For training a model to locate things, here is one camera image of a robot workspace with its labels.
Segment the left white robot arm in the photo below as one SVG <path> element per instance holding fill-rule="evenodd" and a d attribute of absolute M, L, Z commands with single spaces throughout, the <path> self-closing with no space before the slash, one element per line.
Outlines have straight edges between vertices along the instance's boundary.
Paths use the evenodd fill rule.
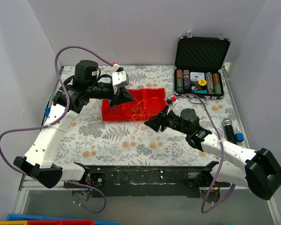
<path fill-rule="evenodd" d="M 111 75 L 101 74 L 98 63 L 81 60 L 74 75 L 56 92 L 45 128 L 24 156 L 15 158 L 14 166 L 47 188 L 60 181 L 74 181 L 79 187 L 86 187 L 90 183 L 87 166 L 55 165 L 53 160 L 66 131 L 90 99 L 106 99 L 110 107 L 134 101 L 126 89 L 129 84 L 126 71 L 118 64 L 112 69 Z"/>

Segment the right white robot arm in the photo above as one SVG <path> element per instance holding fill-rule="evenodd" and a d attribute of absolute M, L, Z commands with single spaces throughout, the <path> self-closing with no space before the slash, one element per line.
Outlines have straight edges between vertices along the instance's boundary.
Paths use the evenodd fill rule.
<path fill-rule="evenodd" d="M 217 182 L 236 184 L 249 188 L 263 200 L 270 200 L 281 186 L 281 166 L 270 150 L 252 150 L 221 141 L 200 125 L 193 109 L 183 109 L 180 115 L 164 109 L 145 121 L 145 125 L 156 132 L 166 128 L 181 132 L 192 148 L 221 157 L 236 166 L 235 169 L 225 169 L 216 164 L 213 168 L 206 168 L 202 179 L 207 186 Z"/>

